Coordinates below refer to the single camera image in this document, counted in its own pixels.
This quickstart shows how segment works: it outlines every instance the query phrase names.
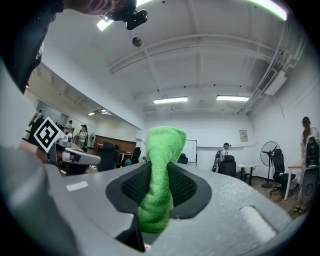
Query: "green microfiber towel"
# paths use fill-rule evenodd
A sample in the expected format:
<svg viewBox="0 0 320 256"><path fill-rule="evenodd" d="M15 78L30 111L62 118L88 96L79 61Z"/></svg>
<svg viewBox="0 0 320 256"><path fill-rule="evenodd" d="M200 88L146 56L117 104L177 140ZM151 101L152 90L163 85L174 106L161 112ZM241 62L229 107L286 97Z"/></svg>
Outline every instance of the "green microfiber towel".
<svg viewBox="0 0 320 256"><path fill-rule="evenodd" d="M138 209L142 232L159 234L169 224L170 210L174 204L167 164L178 161L186 138L182 130L166 126L152 128L148 133L146 158L151 162L151 177L149 191Z"/></svg>

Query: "standing fan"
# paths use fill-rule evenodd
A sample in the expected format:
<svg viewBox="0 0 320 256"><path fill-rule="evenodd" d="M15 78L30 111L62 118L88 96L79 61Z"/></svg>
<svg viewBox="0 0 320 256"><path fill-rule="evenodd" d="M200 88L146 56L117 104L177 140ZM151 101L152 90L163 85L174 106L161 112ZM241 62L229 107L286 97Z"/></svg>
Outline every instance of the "standing fan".
<svg viewBox="0 0 320 256"><path fill-rule="evenodd" d="M261 187L263 188L271 188L272 184L269 184L269 174L270 174L270 167L274 166L274 162L272 161L272 156L275 154L275 150L280 149L280 146L274 142L269 141L261 149L260 157L261 161L265 166L269 167L268 170L268 179L266 180L266 183L263 183Z"/></svg>
<svg viewBox="0 0 320 256"><path fill-rule="evenodd" d="M92 148L92 142L94 142L95 137L96 137L96 135L95 135L94 133L92 133L92 134L90 135L90 141L91 141L91 143L90 143L90 148Z"/></svg>

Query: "black cap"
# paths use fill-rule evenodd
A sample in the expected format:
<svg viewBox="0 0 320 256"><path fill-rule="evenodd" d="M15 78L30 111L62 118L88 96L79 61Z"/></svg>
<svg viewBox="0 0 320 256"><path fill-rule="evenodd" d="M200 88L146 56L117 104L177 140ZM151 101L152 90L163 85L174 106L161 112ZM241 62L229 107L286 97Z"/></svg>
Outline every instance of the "black cap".
<svg viewBox="0 0 320 256"><path fill-rule="evenodd" d="M303 124L310 124L310 119L309 119L309 117L305 116L305 117L302 119L302 123L303 123Z"/></svg>

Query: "ceiling light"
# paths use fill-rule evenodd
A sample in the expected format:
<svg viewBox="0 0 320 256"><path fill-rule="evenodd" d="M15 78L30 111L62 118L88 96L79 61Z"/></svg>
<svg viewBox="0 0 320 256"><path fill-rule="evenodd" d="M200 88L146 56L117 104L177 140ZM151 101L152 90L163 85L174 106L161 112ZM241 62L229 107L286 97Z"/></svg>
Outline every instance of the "ceiling light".
<svg viewBox="0 0 320 256"><path fill-rule="evenodd" d="M216 97L216 100L217 101L246 102L247 100L249 100L249 97L218 95Z"/></svg>
<svg viewBox="0 0 320 256"><path fill-rule="evenodd" d="M136 7L139 7L145 3L148 3L148 2L151 2L152 0L137 0L136 2ZM104 31L109 25L111 25L112 23L114 23L113 20L109 20L109 21L106 21L108 20L107 17L105 17L104 19L101 19L98 24L97 24L97 27L101 30L101 31Z"/></svg>
<svg viewBox="0 0 320 256"><path fill-rule="evenodd" d="M152 0L137 0L136 7L142 6L145 3L151 2Z"/></svg>
<svg viewBox="0 0 320 256"><path fill-rule="evenodd" d="M267 8L269 11L278 15L284 21L287 20L287 12L284 9L282 9L279 5L274 3L273 1L271 0L249 0L249 1Z"/></svg>
<svg viewBox="0 0 320 256"><path fill-rule="evenodd" d="M178 98L162 98L162 99L155 99L155 104L162 104L162 103L175 103L175 102L187 102L188 97L178 97Z"/></svg>
<svg viewBox="0 0 320 256"><path fill-rule="evenodd" d="M109 21L105 21L105 20L100 20L97 24L97 27L101 30L104 31L105 28L107 28L109 25L111 25L114 21L113 20L109 20Z"/></svg>

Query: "black fan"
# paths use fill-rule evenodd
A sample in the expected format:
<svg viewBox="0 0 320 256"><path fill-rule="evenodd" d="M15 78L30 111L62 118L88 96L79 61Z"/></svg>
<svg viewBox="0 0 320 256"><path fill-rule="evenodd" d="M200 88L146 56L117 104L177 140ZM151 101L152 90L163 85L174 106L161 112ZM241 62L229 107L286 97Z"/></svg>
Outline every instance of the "black fan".
<svg viewBox="0 0 320 256"><path fill-rule="evenodd" d="M271 188L272 184L269 184L269 174L270 174L270 167L274 165L274 162L272 161L272 156L275 154L275 150L280 149L280 146L274 142L269 141L261 149L260 157L261 161L265 166L269 167L268 170L268 179L266 180L266 183L263 183L261 187L263 188Z"/></svg>

